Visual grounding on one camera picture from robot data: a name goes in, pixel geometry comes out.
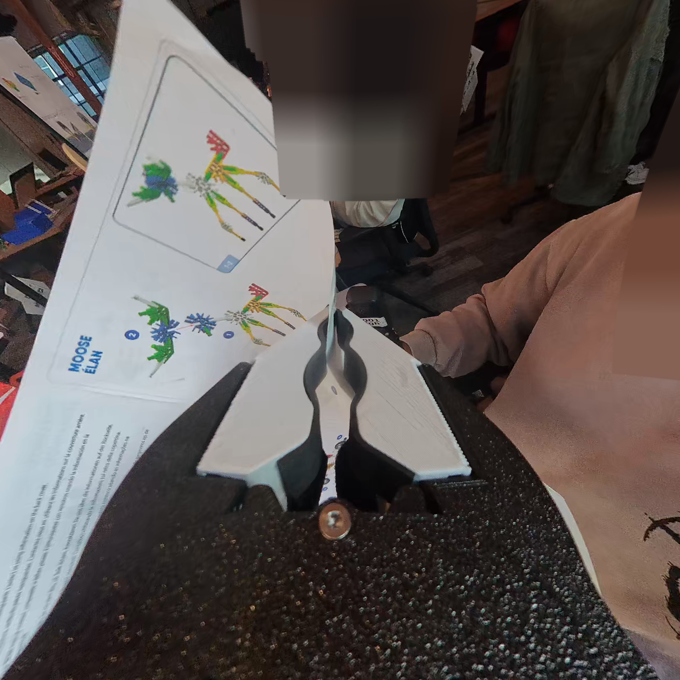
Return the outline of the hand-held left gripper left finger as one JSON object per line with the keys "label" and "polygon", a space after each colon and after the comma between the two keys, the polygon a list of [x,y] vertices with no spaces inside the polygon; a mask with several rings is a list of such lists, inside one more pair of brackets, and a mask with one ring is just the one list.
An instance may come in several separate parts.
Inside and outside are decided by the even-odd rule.
{"label": "hand-held left gripper left finger", "polygon": [[313,511],[327,473],[317,391],[327,374],[327,310],[260,355],[198,464],[267,486],[287,511]]}

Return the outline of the green hanging curtain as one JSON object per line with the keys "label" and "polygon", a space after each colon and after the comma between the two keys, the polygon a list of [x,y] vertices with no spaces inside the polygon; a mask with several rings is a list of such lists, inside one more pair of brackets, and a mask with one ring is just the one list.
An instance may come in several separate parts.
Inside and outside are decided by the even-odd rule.
{"label": "green hanging curtain", "polygon": [[487,168],[600,208],[650,120],[670,1],[529,1],[492,127]]}

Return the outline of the white paper sign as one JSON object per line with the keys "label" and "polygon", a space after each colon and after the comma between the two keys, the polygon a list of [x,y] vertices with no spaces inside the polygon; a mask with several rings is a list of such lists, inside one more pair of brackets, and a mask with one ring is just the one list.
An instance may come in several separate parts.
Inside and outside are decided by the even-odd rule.
{"label": "white paper sign", "polygon": [[466,71],[466,80],[464,84],[464,90],[463,90],[463,99],[461,103],[461,110],[460,113],[463,114],[464,112],[467,111],[472,96],[475,93],[475,90],[478,85],[478,67],[480,60],[483,56],[483,51],[480,50],[478,47],[471,46],[470,48],[470,57],[469,57],[469,63]]}

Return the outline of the person's pink sweatshirt torso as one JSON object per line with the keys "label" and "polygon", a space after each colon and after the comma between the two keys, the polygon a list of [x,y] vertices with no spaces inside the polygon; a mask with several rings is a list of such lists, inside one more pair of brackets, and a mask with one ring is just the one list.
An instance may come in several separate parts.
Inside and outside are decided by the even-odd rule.
{"label": "person's pink sweatshirt torso", "polygon": [[482,289],[514,362],[487,414],[560,494],[600,591],[679,678],[679,382],[613,369],[634,194],[568,222]]}

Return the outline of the printed paper instruction sheet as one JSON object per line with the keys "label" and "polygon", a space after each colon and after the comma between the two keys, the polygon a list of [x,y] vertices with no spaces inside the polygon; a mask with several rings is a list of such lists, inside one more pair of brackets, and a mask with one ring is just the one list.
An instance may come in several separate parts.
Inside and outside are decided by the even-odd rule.
{"label": "printed paper instruction sheet", "polygon": [[327,305],[328,204],[271,101],[170,1],[124,1],[63,255],[1,437],[1,678],[152,442]]}

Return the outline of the blue storage bin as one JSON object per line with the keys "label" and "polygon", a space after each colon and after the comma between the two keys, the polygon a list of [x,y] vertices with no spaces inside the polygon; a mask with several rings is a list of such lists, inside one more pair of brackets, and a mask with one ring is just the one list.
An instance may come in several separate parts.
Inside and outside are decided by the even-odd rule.
{"label": "blue storage bin", "polygon": [[13,216],[13,228],[1,234],[3,242],[22,245],[47,233],[53,226],[56,211],[43,203],[33,201]]}

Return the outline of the paned window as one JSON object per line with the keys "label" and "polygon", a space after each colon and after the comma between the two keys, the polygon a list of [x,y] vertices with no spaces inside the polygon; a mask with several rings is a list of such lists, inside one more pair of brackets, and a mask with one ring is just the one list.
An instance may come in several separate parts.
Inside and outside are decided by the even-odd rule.
{"label": "paned window", "polygon": [[[98,44],[91,38],[85,35],[77,35],[72,31],[63,32],[53,40],[90,89],[92,96],[103,105],[109,83],[110,65]],[[47,51],[46,47],[34,46],[30,48],[29,55],[75,105],[98,121],[99,116],[96,111],[75,87],[72,79],[65,73],[55,57]]]}

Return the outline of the white poster board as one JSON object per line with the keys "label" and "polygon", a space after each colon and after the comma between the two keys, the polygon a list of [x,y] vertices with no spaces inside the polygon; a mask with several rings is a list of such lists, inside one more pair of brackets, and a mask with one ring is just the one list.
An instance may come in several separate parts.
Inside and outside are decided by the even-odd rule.
{"label": "white poster board", "polygon": [[89,158],[97,123],[30,57],[13,37],[1,38],[1,86]]}

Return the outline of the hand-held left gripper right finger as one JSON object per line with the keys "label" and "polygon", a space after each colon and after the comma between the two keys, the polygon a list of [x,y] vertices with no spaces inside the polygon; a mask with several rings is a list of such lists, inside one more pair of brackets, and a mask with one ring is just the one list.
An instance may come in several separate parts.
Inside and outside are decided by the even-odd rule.
{"label": "hand-held left gripper right finger", "polygon": [[348,310],[338,312],[338,349],[350,396],[338,453],[341,500],[380,506],[403,488],[472,479],[418,360]]}

